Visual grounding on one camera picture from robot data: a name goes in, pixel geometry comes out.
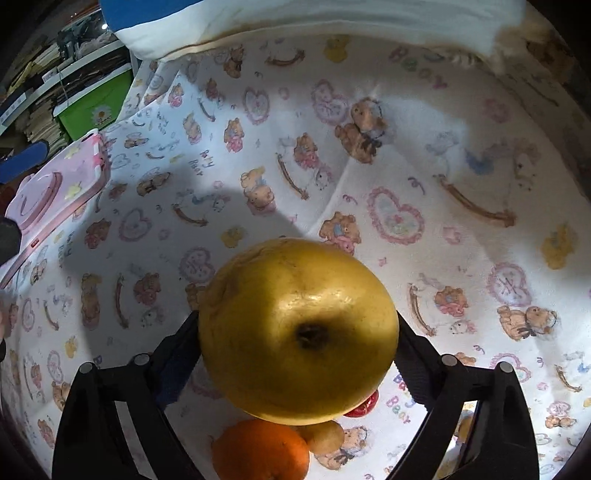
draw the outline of tablecloth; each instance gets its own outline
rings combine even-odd
[[[4,414],[49,473],[81,363],[153,351],[233,255],[302,236],[367,265],[439,352],[513,364],[549,479],[591,419],[591,208],[576,181],[589,132],[535,64],[499,81],[347,36],[145,62],[104,132],[109,183],[2,292]],[[201,363],[166,415],[208,479],[212,439],[247,417]],[[385,477],[424,415],[392,366],[376,409],[338,419],[345,444],[308,478]]]

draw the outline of blue cloth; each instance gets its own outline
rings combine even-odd
[[[25,173],[29,168],[41,165],[47,159],[49,144],[45,140],[29,145],[17,155],[0,161],[0,183],[8,183]]]
[[[203,0],[100,0],[103,18],[113,32],[167,17]]]

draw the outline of red object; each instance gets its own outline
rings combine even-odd
[[[376,390],[359,407],[354,408],[349,413],[346,413],[345,414],[345,417],[349,417],[349,418],[352,418],[352,419],[358,419],[360,417],[365,417],[378,404],[378,398],[379,398],[379,392]]]

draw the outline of orange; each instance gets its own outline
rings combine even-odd
[[[310,466],[297,432],[259,419],[228,428],[213,442],[212,454],[220,480],[303,480]]]

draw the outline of white patterned fabric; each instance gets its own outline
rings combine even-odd
[[[44,469],[81,363],[153,351],[226,261],[285,235],[361,260],[440,353],[513,364],[556,474],[591,419],[591,208],[565,165],[591,127],[539,66],[508,72],[344,36],[144,63],[105,132],[109,183],[2,292],[4,414]],[[200,364],[166,415],[215,480],[211,437],[246,415]],[[384,478],[424,415],[393,366],[308,478]]]

